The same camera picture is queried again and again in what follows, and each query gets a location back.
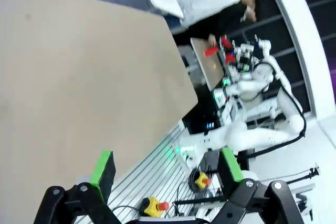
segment white floor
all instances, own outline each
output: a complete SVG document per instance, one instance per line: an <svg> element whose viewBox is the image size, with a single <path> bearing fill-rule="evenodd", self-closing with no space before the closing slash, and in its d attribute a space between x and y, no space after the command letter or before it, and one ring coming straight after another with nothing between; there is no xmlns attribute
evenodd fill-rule
<svg viewBox="0 0 336 224"><path fill-rule="evenodd" d="M315 183L316 188L306 195L313 205L313 218L305 218L306 223L336 223L336 115L321 122L310 121L306 137L296 143L257 157L250 162L250 170L260 180L295 174L315 166L321 168L321 175L312 180L304 180L290 185L297 188ZM283 179L288 181L294 176ZM258 218L249 218L249 224L262 223Z"/></svg>

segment bolt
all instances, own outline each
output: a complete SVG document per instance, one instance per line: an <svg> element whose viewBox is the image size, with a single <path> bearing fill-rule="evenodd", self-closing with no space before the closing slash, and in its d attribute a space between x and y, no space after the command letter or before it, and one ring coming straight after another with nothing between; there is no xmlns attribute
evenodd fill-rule
<svg viewBox="0 0 336 224"><path fill-rule="evenodd" d="M81 190L81 191L86 191L87 189L88 189L87 186L81 186L81 187L80 187L80 190Z"/></svg>
<svg viewBox="0 0 336 224"><path fill-rule="evenodd" d="M246 181L246 185L248 187L251 187L251 186L253 186L253 182L251 180L248 180L248 181Z"/></svg>
<svg viewBox="0 0 336 224"><path fill-rule="evenodd" d="M53 190L52 193L53 193L54 195L59 194L59 189L55 189L55 190Z"/></svg>
<svg viewBox="0 0 336 224"><path fill-rule="evenodd" d="M277 188L277 189L281 189L282 185L279 182L276 182L274 184L274 187Z"/></svg>

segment green tape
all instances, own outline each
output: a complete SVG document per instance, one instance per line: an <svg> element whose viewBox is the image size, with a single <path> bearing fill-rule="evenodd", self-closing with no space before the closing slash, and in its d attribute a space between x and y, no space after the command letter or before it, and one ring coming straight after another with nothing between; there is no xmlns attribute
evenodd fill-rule
<svg viewBox="0 0 336 224"><path fill-rule="evenodd" d="M241 172L242 170L240 169L232 150L230 148L223 148L222 153L230 169L233 180L238 183L241 182L244 179L243 173Z"/></svg>
<svg viewBox="0 0 336 224"><path fill-rule="evenodd" d="M106 167L106 163L109 160L109 157L111 155L111 151L102 151L100 154L100 158L97 161L96 167L94 168L94 171L92 173L91 179L90 179L90 184L92 186L94 186L95 188L97 188L101 198L103 199L103 194L101 192L99 183L100 183L100 179L103 175L103 172L105 170Z"/></svg>

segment beige table surface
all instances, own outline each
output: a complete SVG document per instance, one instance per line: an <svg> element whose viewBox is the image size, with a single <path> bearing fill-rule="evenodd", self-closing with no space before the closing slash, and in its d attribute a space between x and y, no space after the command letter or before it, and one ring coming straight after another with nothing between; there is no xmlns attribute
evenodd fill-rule
<svg viewBox="0 0 336 224"><path fill-rule="evenodd" d="M204 39L191 38L191 45L195 51L198 63L203 72L206 84L213 91L224 76L223 68L217 54L205 57L204 50L209 48L209 43Z"/></svg>
<svg viewBox="0 0 336 224"><path fill-rule="evenodd" d="M96 0L0 0L1 223L32 223L113 150L116 179L197 103L164 19Z"/></svg>

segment striped metal surface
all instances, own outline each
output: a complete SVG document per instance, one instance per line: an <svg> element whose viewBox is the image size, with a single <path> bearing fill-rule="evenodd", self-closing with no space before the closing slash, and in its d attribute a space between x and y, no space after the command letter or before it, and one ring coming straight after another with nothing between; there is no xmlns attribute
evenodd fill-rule
<svg viewBox="0 0 336 224"><path fill-rule="evenodd" d="M176 200L178 186L180 186L179 199L194 197L186 183L188 174L171 148L182 134L188 134L188 131L179 123L130 174L114 183L108 200L111 209L124 205L138 207L143 198L150 196L155 196L161 202L169 202L171 207L172 202ZM191 205L185 205L180 207L179 211L187 215L190 209ZM138 217L138 213L131 208L118 208L114 214L122 223ZM173 207L170 208L167 218L168 216L174 216ZM77 218L75 224L78 223L92 222L89 217L82 216Z"/></svg>

